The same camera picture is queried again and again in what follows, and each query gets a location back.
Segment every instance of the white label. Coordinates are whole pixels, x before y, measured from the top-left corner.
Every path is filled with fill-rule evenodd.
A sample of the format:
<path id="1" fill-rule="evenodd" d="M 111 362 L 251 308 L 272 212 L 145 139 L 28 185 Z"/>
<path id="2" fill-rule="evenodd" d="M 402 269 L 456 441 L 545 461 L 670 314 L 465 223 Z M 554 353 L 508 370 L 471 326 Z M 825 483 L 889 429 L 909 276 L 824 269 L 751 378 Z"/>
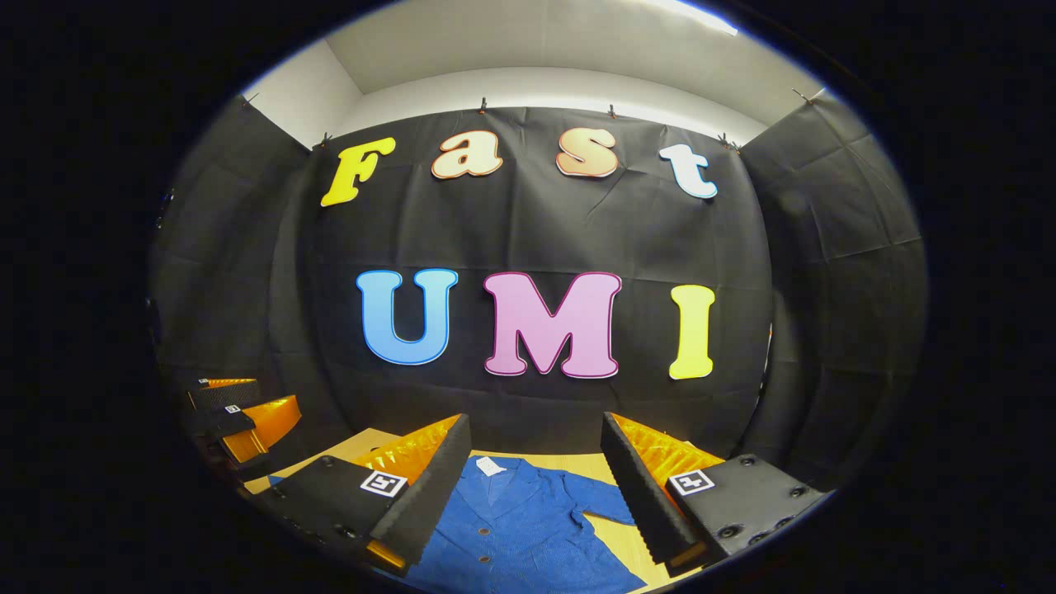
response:
<path id="1" fill-rule="evenodd" d="M 497 474 L 499 474 L 499 472 L 502 472 L 503 470 L 506 469 L 506 468 L 503 468 L 502 466 L 499 466 L 498 464 L 495 464 L 487 456 L 485 456 L 480 460 L 476 461 L 476 467 L 479 468 L 482 472 L 484 472 L 485 475 L 487 475 L 489 477 L 492 476 L 492 475 L 497 475 Z"/>
<path id="2" fill-rule="evenodd" d="M 715 486 L 715 483 L 700 470 L 676 475 L 670 480 L 682 495 L 691 495 Z"/>
<path id="3" fill-rule="evenodd" d="M 359 485 L 359 488 L 385 497 L 396 497 L 396 494 L 399 493 L 404 483 L 407 483 L 407 479 L 403 477 L 375 470 L 370 477 L 366 477 L 366 480 L 363 481 L 363 484 Z"/>

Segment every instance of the shirt sleeve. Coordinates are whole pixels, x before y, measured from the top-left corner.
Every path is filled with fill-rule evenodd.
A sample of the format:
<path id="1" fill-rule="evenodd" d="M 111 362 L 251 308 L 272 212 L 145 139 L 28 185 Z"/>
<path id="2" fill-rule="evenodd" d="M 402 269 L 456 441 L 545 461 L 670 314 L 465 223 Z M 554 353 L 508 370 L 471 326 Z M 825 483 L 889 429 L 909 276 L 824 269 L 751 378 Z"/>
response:
<path id="1" fill-rule="evenodd" d="M 577 507 L 621 524 L 635 525 L 619 487 L 571 472 L 562 472 L 561 478 L 565 493 L 576 501 Z"/>

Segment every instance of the wooden table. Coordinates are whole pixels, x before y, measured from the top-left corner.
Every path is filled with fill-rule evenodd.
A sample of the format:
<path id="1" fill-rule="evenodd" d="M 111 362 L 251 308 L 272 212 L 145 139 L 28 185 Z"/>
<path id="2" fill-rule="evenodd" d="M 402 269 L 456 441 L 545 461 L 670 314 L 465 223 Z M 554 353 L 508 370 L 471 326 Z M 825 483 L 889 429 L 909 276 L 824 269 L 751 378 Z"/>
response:
<path id="1" fill-rule="evenodd" d="M 318 454 L 308 458 L 307 460 L 283 468 L 277 472 L 272 472 L 272 476 L 288 477 L 304 466 L 307 466 L 312 463 L 312 461 L 320 456 L 333 456 L 334 458 L 341 460 L 352 461 L 362 453 L 370 451 L 372 448 L 383 446 L 399 437 L 400 435 L 385 433 L 384 431 L 378 431 L 377 429 L 366 429 L 325 451 L 321 451 Z M 609 470 L 608 463 L 605 461 L 605 456 L 602 453 L 540 454 L 508 453 L 474 449 L 472 450 L 471 456 L 523 458 L 527 460 L 529 464 L 540 468 L 567 470 L 569 472 L 596 479 L 610 485 L 616 484 L 616 480 L 612 478 L 612 471 Z M 245 483 L 245 486 L 249 493 L 256 495 L 267 489 L 269 483 L 267 477 L 264 477 L 249 481 Z M 638 532 L 638 527 L 625 526 L 598 516 L 587 515 L 587 519 L 593 525 L 598 538 L 600 538 L 608 546 L 612 554 L 616 555 L 616 557 L 620 559 L 620 561 L 623 562 L 623 564 L 626 565 L 633 574 L 637 575 L 642 579 L 642 581 L 645 582 L 644 587 L 635 590 L 633 594 L 648 592 L 654 588 L 659 588 L 671 583 L 672 581 L 676 581 L 667 576 L 667 570 L 664 569 L 663 564 L 653 562 L 649 552 L 645 547 L 645 541 L 642 540 L 642 535 Z M 678 579 L 685 579 L 699 571 L 699 569 L 696 569 L 692 572 L 680 575 Z"/>

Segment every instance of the pink letter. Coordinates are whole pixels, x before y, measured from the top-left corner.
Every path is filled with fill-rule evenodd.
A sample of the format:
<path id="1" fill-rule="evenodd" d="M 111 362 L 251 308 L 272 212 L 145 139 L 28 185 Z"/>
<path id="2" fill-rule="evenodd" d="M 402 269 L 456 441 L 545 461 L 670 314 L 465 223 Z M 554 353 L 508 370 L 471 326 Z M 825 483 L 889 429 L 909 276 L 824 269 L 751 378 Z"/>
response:
<path id="1" fill-rule="evenodd" d="M 612 300 L 622 286 L 608 273 L 583 273 L 572 279 L 558 313 L 550 310 L 524 273 L 498 273 L 484 280 L 495 298 L 495 353 L 484 368 L 495 375 L 521 375 L 528 364 L 517 356 L 517 337 L 542 374 L 553 369 L 569 337 L 572 350 L 561 364 L 570 377 L 601 378 L 616 375 L 612 359 Z"/>

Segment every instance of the blue jacket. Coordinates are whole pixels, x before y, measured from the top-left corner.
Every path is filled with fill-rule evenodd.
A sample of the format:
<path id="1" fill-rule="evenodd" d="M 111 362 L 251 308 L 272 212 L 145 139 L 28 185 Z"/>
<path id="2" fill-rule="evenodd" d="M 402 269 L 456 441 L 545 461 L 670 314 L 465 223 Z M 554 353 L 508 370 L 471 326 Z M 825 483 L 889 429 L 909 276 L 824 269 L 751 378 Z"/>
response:
<path id="1" fill-rule="evenodd" d="M 520 458 L 488 477 L 471 457 L 404 581 L 436 594 L 625 594 L 645 586 L 595 536 L 584 512 L 634 525 L 620 490 Z"/>

